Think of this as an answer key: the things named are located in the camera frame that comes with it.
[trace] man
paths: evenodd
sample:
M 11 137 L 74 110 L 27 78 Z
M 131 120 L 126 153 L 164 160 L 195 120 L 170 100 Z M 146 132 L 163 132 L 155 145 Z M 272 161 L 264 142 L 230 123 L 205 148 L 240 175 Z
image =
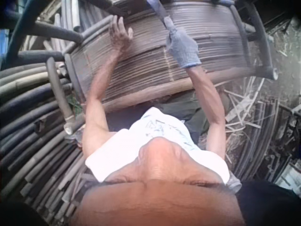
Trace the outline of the man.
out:
M 244 225 L 237 199 L 225 186 L 222 102 L 200 66 L 197 43 L 170 18 L 165 24 L 167 50 L 190 76 L 210 124 L 207 151 L 193 143 L 182 122 L 154 107 L 130 129 L 109 131 L 101 100 L 133 38 L 123 18 L 114 16 L 111 55 L 93 79 L 83 135 L 86 165 L 105 186 L 85 195 L 73 224 Z

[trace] debris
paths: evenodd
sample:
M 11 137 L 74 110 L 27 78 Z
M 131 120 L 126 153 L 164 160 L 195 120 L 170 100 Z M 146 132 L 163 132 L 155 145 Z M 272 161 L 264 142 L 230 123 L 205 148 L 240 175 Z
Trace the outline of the debris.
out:
M 282 52 L 281 50 L 277 50 L 278 53 L 281 53 L 282 55 L 284 55 L 285 57 L 287 57 L 287 54 L 285 54 L 284 52 Z

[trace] forehead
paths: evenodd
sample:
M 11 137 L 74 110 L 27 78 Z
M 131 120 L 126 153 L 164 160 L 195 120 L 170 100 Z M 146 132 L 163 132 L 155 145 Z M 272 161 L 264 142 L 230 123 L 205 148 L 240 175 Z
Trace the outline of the forehead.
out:
M 144 203 L 158 205 L 161 202 L 174 205 L 212 206 L 236 200 L 235 196 L 223 186 L 208 188 L 159 180 L 148 183 L 133 182 L 97 187 L 91 190 L 86 197 L 92 201 L 102 202 L 106 208 L 119 205 L 130 207 Z

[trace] fingers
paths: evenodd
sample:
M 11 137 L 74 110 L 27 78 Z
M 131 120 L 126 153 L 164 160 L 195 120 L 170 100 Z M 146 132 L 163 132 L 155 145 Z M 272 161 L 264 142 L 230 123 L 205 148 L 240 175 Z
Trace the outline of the fingers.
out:
M 131 27 L 128 29 L 127 33 L 128 33 L 129 39 L 132 40 L 133 36 L 134 36 L 134 31 Z
M 124 27 L 124 24 L 123 24 L 123 17 L 119 18 L 118 27 L 119 27 L 120 33 L 127 34 L 126 28 Z
M 113 16 L 113 21 L 112 21 L 112 29 L 114 33 L 119 33 L 119 28 L 117 25 L 117 16 Z

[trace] blue work glove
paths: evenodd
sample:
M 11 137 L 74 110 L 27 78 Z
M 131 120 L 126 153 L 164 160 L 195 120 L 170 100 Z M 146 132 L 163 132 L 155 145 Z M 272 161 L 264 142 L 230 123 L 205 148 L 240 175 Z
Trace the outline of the blue work glove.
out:
M 200 65 L 198 44 L 184 29 L 177 29 L 169 16 L 164 18 L 169 35 L 166 38 L 166 49 L 178 62 L 181 68 Z

